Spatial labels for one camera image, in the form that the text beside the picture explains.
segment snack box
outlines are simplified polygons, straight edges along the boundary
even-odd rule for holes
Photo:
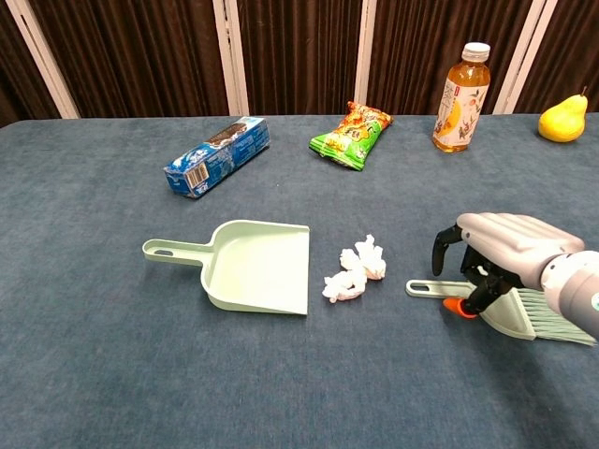
[[[168,185],[175,194],[200,198],[269,145],[266,120],[241,117],[164,167]]]

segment pear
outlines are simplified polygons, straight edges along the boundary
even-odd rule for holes
[[[588,101],[582,94],[566,98],[559,105],[547,109],[539,119],[539,134],[554,142],[570,142],[584,132],[584,114]]]

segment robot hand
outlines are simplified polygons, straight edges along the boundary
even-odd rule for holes
[[[476,285],[456,312],[475,317],[511,288],[543,291],[555,312],[599,338],[599,253],[584,242],[533,217],[464,213],[440,232],[432,272],[441,274],[449,244],[468,244],[460,271]]]

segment juice bottle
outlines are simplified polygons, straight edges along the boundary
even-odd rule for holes
[[[463,152],[478,122],[490,84],[485,65],[490,46],[469,42],[461,53],[461,62],[447,74],[432,141],[442,152]]]

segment green snack bag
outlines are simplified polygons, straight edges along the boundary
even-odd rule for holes
[[[330,133],[310,140],[310,149],[346,167],[361,171],[366,157],[393,117],[378,109],[347,103],[347,114]]]

